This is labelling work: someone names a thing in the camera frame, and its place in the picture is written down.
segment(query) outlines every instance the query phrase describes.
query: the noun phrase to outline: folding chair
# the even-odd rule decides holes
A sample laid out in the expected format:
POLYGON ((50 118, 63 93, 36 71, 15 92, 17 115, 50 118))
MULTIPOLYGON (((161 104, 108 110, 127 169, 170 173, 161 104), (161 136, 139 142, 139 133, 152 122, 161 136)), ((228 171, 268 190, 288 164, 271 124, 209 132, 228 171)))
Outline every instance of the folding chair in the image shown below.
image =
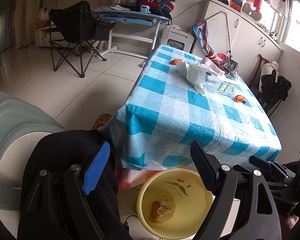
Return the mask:
POLYGON ((102 33, 102 36, 109 36, 109 32, 114 28, 115 24, 111 23, 101 23, 96 20, 90 10, 90 5, 87 1, 80 1, 66 9, 51 9, 50 15, 50 50, 53 64, 53 71, 57 71, 61 64, 66 61, 73 70, 81 77, 85 77, 85 72, 95 54, 97 54, 103 61, 106 61, 104 57, 97 51, 98 46, 101 43, 99 40, 98 46, 94 47, 93 43, 89 43, 93 40, 98 33, 102 33), (63 35, 63 39, 52 40, 51 38, 51 22, 53 22, 58 31, 63 35), (69 44, 64 47, 59 42, 67 41, 69 44), (82 45, 85 45, 89 50, 92 51, 90 60, 88 61, 85 68, 82 64, 82 45), (79 47, 79 54, 74 52, 74 49, 79 47), (54 63, 52 48, 55 48, 61 55, 57 64, 54 63), (81 73, 69 62, 67 57, 70 54, 74 54, 80 57, 81 73))

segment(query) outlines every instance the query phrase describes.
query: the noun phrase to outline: plastic table cover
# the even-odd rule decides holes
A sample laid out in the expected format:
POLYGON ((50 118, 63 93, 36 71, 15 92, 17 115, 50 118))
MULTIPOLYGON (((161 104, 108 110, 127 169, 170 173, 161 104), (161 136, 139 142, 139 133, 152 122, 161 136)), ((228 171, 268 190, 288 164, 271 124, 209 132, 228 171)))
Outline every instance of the plastic table cover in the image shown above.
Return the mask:
POLYGON ((251 155, 274 161, 280 141, 244 81, 238 78, 239 88, 232 97, 207 90, 200 95, 170 64, 176 58, 188 63, 202 60, 160 45, 149 56, 125 104, 101 130, 122 167, 135 171, 176 166, 195 169, 190 157, 194 140, 230 166, 248 166, 251 155), (236 95, 243 95, 246 103, 234 102, 236 95))

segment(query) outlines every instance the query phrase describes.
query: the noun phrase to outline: cabinet door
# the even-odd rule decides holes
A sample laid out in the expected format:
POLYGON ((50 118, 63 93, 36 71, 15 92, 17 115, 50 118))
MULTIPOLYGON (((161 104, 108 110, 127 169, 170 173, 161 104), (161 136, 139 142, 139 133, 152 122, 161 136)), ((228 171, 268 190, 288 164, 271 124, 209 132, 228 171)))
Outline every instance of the cabinet door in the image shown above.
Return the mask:
MULTIPOLYGON (((204 19, 207 19, 218 12, 225 12, 227 15, 230 44, 232 44, 242 18, 229 9, 210 1, 204 19)), ((229 39, 226 15, 224 13, 219 13, 218 15, 210 18, 207 20, 207 26, 209 44, 215 52, 221 52, 227 55, 229 52, 229 39)))
POLYGON ((231 45, 232 59, 239 64, 239 76, 244 80, 249 72, 264 35, 250 23, 242 20, 231 45))
MULTIPOLYGON (((259 64, 259 60, 260 60, 260 57, 259 57, 259 54, 261 54, 264 58, 266 58, 267 60, 269 60, 270 62, 271 61, 277 61, 279 60, 279 57, 281 55, 281 50, 278 49, 278 47, 273 44, 273 42, 268 39, 267 37, 264 38, 262 44, 261 44, 261 47, 260 47, 260 50, 247 74, 247 76, 245 77, 244 81, 246 84, 248 84, 250 82, 250 80, 253 79, 253 76, 258 68, 258 64, 259 64)), ((258 74, 256 76, 256 79, 255 79, 255 84, 258 84, 259 83, 259 80, 260 80, 260 72, 261 72, 261 68, 259 69, 258 71, 258 74)))

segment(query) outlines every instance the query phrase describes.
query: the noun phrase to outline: backpack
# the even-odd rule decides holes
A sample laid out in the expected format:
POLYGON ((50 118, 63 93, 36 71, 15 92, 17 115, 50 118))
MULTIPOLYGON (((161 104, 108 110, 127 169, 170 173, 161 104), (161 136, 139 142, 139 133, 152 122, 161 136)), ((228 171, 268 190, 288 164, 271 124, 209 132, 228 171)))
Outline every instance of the backpack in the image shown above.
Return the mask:
POLYGON ((138 0, 137 8, 141 5, 150 6, 151 14, 171 18, 170 12, 174 9, 176 0, 138 0))

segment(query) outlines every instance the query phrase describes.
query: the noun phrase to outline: yellow trash can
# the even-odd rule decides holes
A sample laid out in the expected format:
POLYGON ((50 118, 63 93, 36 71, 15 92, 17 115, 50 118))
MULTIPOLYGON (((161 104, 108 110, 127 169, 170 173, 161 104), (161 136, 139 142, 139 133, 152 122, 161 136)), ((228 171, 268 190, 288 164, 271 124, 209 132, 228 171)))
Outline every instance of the yellow trash can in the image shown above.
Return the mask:
POLYGON ((151 234, 163 239, 183 239, 199 230, 212 202, 212 193, 197 172, 174 168, 160 171, 146 181, 138 195, 137 213, 151 234), (173 217, 163 223, 152 222, 152 203, 161 200, 175 203, 173 217))

